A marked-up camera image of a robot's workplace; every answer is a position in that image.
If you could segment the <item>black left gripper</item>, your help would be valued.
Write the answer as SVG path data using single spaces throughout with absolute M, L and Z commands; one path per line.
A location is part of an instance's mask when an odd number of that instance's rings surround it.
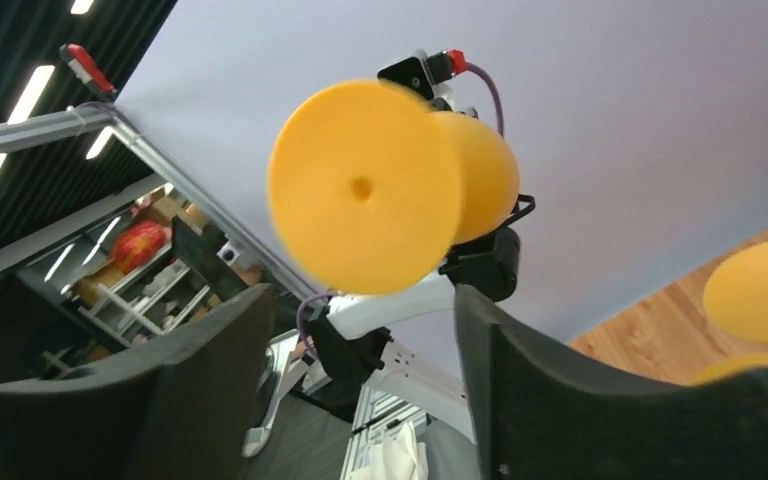
M 512 225 L 535 209 L 535 198 L 519 194 L 510 215 L 490 233 L 453 246 L 438 268 L 453 284 L 476 288 L 494 302 L 516 290 L 521 243 Z

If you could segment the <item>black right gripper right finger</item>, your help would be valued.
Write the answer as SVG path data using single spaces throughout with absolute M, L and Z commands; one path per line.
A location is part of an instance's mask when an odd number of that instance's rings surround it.
M 484 479 L 768 479 L 768 367 L 699 386 L 631 374 L 469 285 L 454 319 Z

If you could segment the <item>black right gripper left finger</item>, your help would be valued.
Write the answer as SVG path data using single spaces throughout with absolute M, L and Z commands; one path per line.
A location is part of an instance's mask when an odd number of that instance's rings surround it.
M 274 321 L 258 284 L 56 380 L 0 384 L 0 479 L 236 479 Z

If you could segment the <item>yellow wine glass taken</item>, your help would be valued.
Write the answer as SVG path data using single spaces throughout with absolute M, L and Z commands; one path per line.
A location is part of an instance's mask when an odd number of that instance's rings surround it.
M 269 214 L 289 256 L 352 294 L 411 287 L 452 246 L 500 226 L 519 190 L 517 158 L 493 128 L 377 80 L 302 103 L 267 169 Z

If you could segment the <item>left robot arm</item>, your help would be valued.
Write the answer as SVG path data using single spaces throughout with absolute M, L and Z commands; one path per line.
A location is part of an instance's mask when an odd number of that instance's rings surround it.
M 389 327 L 448 309 L 458 284 L 474 286 L 493 301 L 510 297 L 517 285 L 520 254 L 519 236 L 512 226 L 535 207 L 533 196 L 518 195 L 499 227 L 452 247 L 439 268 L 394 295 L 328 291 L 300 300 L 280 289 L 275 295 L 278 335 L 267 349 L 245 456 L 254 457 L 264 449 L 281 400 L 314 364 L 338 385 L 376 389 L 429 407 L 470 436 L 471 420 L 461 382 L 417 361 L 392 337 Z

